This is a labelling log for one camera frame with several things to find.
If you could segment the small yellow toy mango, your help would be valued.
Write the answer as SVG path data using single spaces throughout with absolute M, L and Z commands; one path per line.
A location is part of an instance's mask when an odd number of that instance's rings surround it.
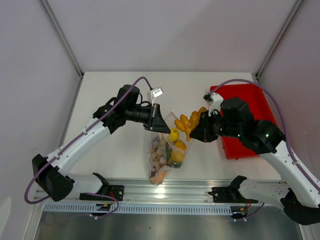
M 186 154 L 186 144 L 179 140 L 174 144 L 174 149 L 171 152 L 171 157 L 175 162 L 183 162 Z

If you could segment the clear pink zip top bag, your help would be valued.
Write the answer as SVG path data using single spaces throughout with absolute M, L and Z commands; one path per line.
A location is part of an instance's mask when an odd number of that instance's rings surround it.
M 148 177 L 153 185 L 161 185 L 168 172 L 182 167 L 194 142 L 187 139 L 182 124 L 178 123 L 181 119 L 173 111 L 164 120 L 171 133 L 154 135 L 147 150 Z

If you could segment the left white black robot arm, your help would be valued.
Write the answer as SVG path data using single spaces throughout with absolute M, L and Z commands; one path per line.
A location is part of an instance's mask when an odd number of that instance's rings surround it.
M 100 106 L 78 135 L 47 156 L 32 159 L 36 183 L 55 202 L 69 194 L 79 194 L 81 200 L 108 200 L 113 196 L 109 182 L 99 173 L 71 174 L 73 166 L 97 143 L 111 136 L 127 121 L 140 123 L 144 129 L 169 134 L 170 128 L 161 115 L 160 105 L 142 101 L 137 103 L 140 89 L 126 84 L 116 97 Z

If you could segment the yellow toy ginger root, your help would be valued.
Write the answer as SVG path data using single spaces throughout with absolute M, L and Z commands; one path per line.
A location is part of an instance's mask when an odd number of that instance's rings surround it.
M 206 107 L 201 107 L 198 111 L 193 111 L 190 117 L 187 117 L 184 114 L 181 114 L 179 118 L 174 120 L 175 127 L 184 132 L 186 135 L 186 140 L 189 142 L 191 140 L 190 133 L 196 128 L 199 124 L 201 113 L 206 112 Z

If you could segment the yellow toy pepper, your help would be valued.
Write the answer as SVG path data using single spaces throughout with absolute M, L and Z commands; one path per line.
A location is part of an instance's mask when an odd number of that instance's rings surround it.
M 168 134 L 168 136 L 166 137 L 166 140 L 171 143 L 174 144 L 175 142 L 177 142 L 180 139 L 180 133 L 176 128 L 171 128 L 170 129 L 170 134 Z

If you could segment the toy ham slice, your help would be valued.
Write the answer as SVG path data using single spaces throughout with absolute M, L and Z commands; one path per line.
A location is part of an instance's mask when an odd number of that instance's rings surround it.
M 151 182 L 153 185 L 160 185 L 160 184 L 163 182 L 163 180 L 164 180 L 164 178 L 165 178 L 165 176 L 166 176 L 166 173 L 167 173 L 166 170 L 164 170 L 164 171 L 158 171 L 154 176 L 152 176 L 152 177 L 150 178 L 150 182 Z

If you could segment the longan bunch with leaves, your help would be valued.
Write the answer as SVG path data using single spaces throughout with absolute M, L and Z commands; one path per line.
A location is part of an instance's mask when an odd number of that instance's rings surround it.
M 173 148 L 168 143 L 161 143 L 153 141 L 149 150 L 149 168 L 151 173 L 157 173 L 161 169 L 180 168 L 183 162 L 176 162 L 173 160 Z

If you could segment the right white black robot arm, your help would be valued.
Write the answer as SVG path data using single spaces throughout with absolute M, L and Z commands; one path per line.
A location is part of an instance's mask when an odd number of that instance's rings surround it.
M 238 175 L 227 187 L 233 202 L 257 200 L 284 211 L 294 222 L 307 226 L 320 222 L 320 181 L 289 146 L 276 124 L 256 120 L 248 104 L 238 97 L 224 100 L 219 94 L 204 96 L 209 109 L 200 114 L 192 139 L 211 143 L 218 137 L 238 139 L 267 161 L 288 186 L 257 183 Z

